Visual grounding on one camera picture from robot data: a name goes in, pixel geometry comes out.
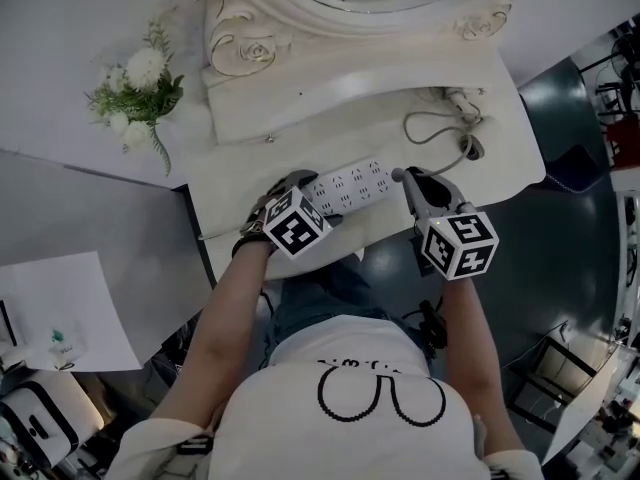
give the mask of white sheet of paper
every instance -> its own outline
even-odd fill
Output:
[[[54,330],[81,355],[71,371],[133,370],[142,365],[129,344],[97,252],[0,268],[0,298],[33,349],[27,366],[54,370]]]

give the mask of white t-shirt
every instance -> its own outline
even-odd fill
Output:
[[[229,400],[211,452],[176,456],[176,445],[204,432],[144,421],[123,436],[107,479],[543,478],[524,450],[478,459],[460,395],[429,377],[424,355],[394,323],[354,316],[281,343]]]

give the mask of table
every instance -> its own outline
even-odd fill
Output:
[[[549,449],[542,460],[543,465],[567,446],[598,413],[598,409],[600,409],[609,388],[611,376],[618,366],[618,351],[619,349],[616,349],[611,354],[591,382],[578,393],[563,411]]]
[[[540,363],[542,362],[543,358],[545,357],[545,354],[547,353],[547,350],[549,350],[550,348],[552,348],[552,349],[556,350],[557,352],[559,352],[560,354],[562,354],[568,361],[571,361],[574,365],[576,365],[578,368],[580,368],[583,372],[585,372],[587,375],[589,375],[592,379],[594,377],[596,377],[596,375],[598,373],[596,370],[594,370],[591,366],[589,366],[587,363],[585,363],[582,359],[580,359],[578,356],[576,356],[574,353],[572,353],[568,348],[562,346],[560,343],[558,343],[553,338],[550,338],[549,336],[547,336],[544,339],[544,341],[542,342],[542,348],[538,352],[538,356],[537,356],[536,360],[534,361],[533,365],[531,366],[531,368],[529,370],[531,373],[533,373],[535,375],[535,372],[538,369],[538,366],[540,366]],[[542,393],[547,395],[549,398],[555,400],[560,405],[563,405],[563,406],[567,407],[569,405],[567,400],[565,398],[563,398],[562,396],[553,393],[551,390],[549,390],[548,388],[546,388],[545,386],[540,384],[540,382],[538,382],[537,378],[534,377],[533,375],[531,375],[530,373],[525,373],[525,372],[521,371],[518,368],[517,365],[510,366],[509,370],[511,372],[515,373],[522,380],[520,382],[520,385],[516,388],[516,390],[511,395],[511,398],[507,402],[507,409],[515,412],[516,414],[522,416],[523,418],[526,418],[527,421],[535,423],[540,428],[543,428],[544,430],[547,430],[548,432],[555,433],[557,431],[557,427],[555,427],[554,425],[552,425],[548,421],[546,421],[546,420],[544,420],[542,418],[539,418],[538,416],[536,416],[535,414],[531,413],[530,411],[527,411],[527,410],[523,409],[522,407],[520,407],[518,405],[518,403],[517,403],[518,397],[520,396],[520,393],[522,393],[522,391],[524,390],[525,386],[527,384],[531,384],[533,387],[535,387],[536,389],[538,389],[539,391],[541,391]],[[540,377],[540,379],[543,380],[544,382],[546,382],[547,384],[549,384],[550,386],[553,386],[554,388],[556,388],[558,391],[560,391],[566,397],[574,398],[574,396],[575,396],[574,393],[571,393],[570,391],[567,391],[565,388],[563,388],[561,385],[559,385],[556,382],[554,382],[552,379],[548,379],[548,378],[542,377],[542,376]]]
[[[482,88],[470,97],[483,115],[478,129],[484,158],[464,161],[446,176],[467,199],[484,206],[508,199],[526,186],[541,181],[544,164],[516,87],[491,45],[457,43],[450,66],[430,63],[429,51],[414,69],[436,73],[434,80],[452,87]],[[417,165],[435,170],[455,159],[457,146],[443,135],[432,143],[409,143],[401,123],[407,112],[429,105],[413,90],[395,91],[352,101],[283,129],[273,143],[244,141],[218,145],[209,153],[191,157],[186,174],[194,207],[206,241],[214,274],[222,275],[238,240],[238,228],[249,208],[270,185],[295,169],[319,173],[377,156],[389,168]],[[412,134],[427,136],[452,124],[451,120],[416,120]],[[277,251],[269,261],[266,278],[279,279],[312,271],[413,225],[402,187],[398,184],[384,201],[348,215],[323,241],[295,262]]]

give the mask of white flower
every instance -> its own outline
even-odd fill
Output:
[[[131,121],[122,137],[127,150],[139,149],[151,144],[151,128],[143,121]]]
[[[124,84],[126,80],[124,78],[124,69],[115,67],[111,70],[111,74],[109,75],[109,88],[118,93],[124,89]]]
[[[167,61],[162,52],[143,48],[127,62],[127,77],[135,89],[149,89],[160,79]]]
[[[124,112],[116,112],[109,117],[109,126],[119,137],[122,137],[129,127],[129,118]]]
[[[98,72],[98,87],[107,82],[107,80],[109,79],[109,71],[110,70],[108,66],[102,66],[100,68],[100,71]]]

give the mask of jeans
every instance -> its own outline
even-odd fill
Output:
[[[338,315],[389,320],[424,352],[420,332],[379,307],[359,267],[358,257],[352,254],[320,270],[286,279],[282,300],[271,318],[268,355],[289,336]]]

